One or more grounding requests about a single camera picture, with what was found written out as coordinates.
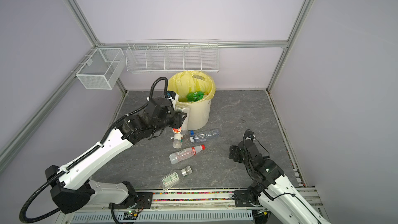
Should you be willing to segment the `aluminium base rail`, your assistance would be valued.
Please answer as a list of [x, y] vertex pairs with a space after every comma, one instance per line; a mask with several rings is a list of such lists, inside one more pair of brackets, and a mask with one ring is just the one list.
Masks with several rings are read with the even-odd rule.
[[88, 204], [59, 214], [57, 224], [327, 224], [329, 218], [314, 188], [288, 188], [285, 195], [257, 197], [246, 189], [139, 190], [129, 209]]

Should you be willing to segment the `small white mesh basket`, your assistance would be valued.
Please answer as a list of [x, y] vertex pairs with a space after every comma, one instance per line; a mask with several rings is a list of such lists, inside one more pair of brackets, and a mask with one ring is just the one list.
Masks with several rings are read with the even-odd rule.
[[76, 76], [86, 89], [112, 90], [125, 65], [121, 48], [96, 48]]

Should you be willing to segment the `clear crushed water bottle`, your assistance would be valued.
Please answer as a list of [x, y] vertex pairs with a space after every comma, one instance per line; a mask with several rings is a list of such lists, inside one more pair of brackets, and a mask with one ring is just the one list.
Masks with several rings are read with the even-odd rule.
[[189, 141], [191, 143], [203, 143], [216, 139], [220, 136], [219, 129], [211, 129], [207, 131], [190, 131]]

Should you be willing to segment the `cream plastic waste bin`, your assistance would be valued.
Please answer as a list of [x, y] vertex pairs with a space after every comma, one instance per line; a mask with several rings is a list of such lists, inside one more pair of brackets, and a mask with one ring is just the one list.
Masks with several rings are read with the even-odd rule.
[[177, 107], [188, 107], [190, 109], [188, 130], [198, 130], [204, 127], [209, 119], [211, 100], [197, 102], [178, 102]]

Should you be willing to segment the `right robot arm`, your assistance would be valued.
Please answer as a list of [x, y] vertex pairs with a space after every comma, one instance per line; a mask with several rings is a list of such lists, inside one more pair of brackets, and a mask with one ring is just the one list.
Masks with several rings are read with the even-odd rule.
[[258, 151], [252, 140], [230, 146], [229, 159], [242, 163], [253, 183], [234, 191], [238, 207], [261, 207], [284, 224], [328, 224], [295, 189], [284, 171]]

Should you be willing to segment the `clear bottle red white label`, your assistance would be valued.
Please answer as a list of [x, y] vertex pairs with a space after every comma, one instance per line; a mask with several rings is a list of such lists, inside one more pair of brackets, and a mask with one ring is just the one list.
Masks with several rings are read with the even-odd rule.
[[[181, 131], [186, 131], [188, 130], [188, 122], [189, 122], [189, 113], [190, 113], [190, 109], [188, 107], [177, 107], [177, 112], [184, 112], [187, 114], [187, 117], [185, 119], [185, 121], [183, 122], [183, 126], [179, 129], [173, 129], [174, 134], [175, 133], [180, 133]], [[182, 147], [182, 141], [181, 140], [177, 140], [174, 139], [173, 140], [173, 147], [176, 149], [180, 149]]]

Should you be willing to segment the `green soda bottle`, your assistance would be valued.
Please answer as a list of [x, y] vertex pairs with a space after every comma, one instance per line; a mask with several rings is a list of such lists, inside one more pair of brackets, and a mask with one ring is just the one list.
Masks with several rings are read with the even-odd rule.
[[197, 102], [207, 96], [208, 96], [208, 94], [203, 91], [190, 92], [187, 94], [187, 101], [188, 102]]

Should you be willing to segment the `white bottle red cap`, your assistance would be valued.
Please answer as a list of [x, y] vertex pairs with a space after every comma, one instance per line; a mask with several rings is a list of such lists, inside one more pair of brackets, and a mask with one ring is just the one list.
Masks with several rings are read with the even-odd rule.
[[177, 164], [181, 161], [187, 160], [187, 159], [195, 156], [196, 154], [198, 154], [199, 152], [201, 152], [205, 149], [206, 149], [205, 145], [188, 147], [181, 151], [170, 154], [169, 159], [170, 159], [171, 164]]

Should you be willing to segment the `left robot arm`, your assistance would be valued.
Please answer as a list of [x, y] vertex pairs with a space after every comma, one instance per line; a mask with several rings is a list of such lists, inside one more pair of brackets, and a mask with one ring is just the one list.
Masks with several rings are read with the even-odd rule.
[[51, 197], [62, 213], [73, 213], [87, 204], [108, 204], [119, 209], [142, 206], [131, 183], [100, 183], [91, 176], [116, 155], [131, 148], [141, 140], [153, 139], [155, 133], [165, 128], [179, 129], [188, 114], [172, 111], [150, 115], [124, 116], [98, 142], [84, 154], [61, 167], [51, 166], [46, 170], [51, 185]]

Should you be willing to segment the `yellow bin liner bag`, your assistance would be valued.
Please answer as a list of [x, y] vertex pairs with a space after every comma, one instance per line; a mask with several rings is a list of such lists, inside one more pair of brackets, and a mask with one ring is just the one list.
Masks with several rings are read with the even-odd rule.
[[202, 92], [203, 97], [198, 101], [211, 100], [216, 93], [216, 84], [211, 76], [202, 71], [183, 71], [169, 79], [168, 91], [179, 95], [179, 102], [194, 102], [188, 96]]

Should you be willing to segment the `Pepsi water bottle blue label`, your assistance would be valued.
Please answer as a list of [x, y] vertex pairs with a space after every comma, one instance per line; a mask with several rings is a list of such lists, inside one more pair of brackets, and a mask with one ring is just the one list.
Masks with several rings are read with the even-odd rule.
[[184, 140], [184, 139], [190, 139], [192, 136], [194, 136], [194, 131], [192, 130], [186, 130], [186, 131], [181, 131], [180, 133], [175, 133], [174, 136], [171, 137], [171, 140], [177, 139], [177, 140]]

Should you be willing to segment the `clear bottle green label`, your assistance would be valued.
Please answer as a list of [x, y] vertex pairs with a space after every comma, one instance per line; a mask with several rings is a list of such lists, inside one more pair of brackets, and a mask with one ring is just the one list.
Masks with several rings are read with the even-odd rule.
[[161, 186], [164, 191], [171, 189], [179, 184], [183, 178], [192, 174], [192, 168], [187, 166], [181, 170], [176, 170], [161, 178]]

